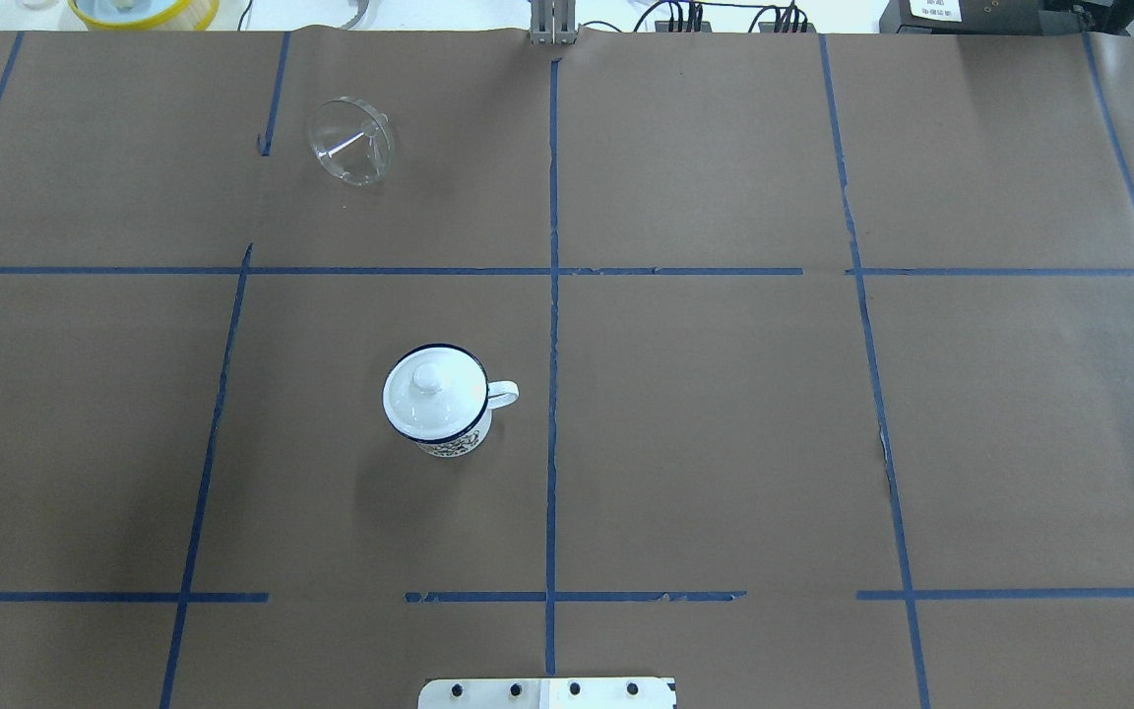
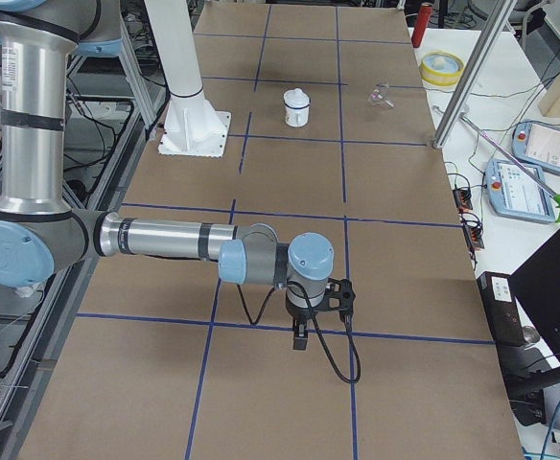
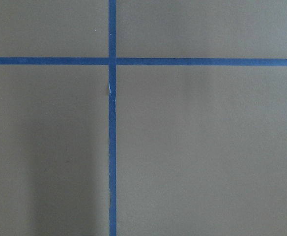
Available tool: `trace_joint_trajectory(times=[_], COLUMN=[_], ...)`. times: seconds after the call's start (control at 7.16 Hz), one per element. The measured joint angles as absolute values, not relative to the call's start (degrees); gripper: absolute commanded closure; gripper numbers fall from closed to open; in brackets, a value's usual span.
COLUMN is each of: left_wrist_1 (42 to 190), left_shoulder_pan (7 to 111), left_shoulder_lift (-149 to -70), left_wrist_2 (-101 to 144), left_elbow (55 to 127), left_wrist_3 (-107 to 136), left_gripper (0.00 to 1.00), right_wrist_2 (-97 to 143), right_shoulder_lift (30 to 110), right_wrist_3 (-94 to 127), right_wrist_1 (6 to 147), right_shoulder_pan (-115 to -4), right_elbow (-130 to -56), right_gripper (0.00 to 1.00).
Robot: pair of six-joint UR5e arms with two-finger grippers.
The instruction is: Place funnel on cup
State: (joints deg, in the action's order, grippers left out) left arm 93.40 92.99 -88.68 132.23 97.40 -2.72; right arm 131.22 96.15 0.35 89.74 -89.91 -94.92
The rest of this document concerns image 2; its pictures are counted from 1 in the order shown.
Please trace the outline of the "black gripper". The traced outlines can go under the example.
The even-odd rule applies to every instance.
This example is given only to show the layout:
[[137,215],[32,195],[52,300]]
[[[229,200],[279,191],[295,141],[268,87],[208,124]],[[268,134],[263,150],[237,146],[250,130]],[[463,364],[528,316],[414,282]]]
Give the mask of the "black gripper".
[[310,312],[308,309],[300,308],[293,303],[287,304],[287,312],[292,317],[292,348],[295,351],[305,351],[308,345]]

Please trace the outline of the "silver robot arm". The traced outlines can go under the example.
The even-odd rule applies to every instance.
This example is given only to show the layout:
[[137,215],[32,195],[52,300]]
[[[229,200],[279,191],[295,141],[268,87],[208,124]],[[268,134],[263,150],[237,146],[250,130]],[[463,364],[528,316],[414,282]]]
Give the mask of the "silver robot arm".
[[0,1],[2,154],[0,285],[31,286],[79,261],[115,254],[212,261],[236,285],[286,292],[293,346],[328,309],[334,250],[317,233],[283,244],[264,224],[123,218],[62,196],[66,71],[76,53],[116,55],[116,1]]

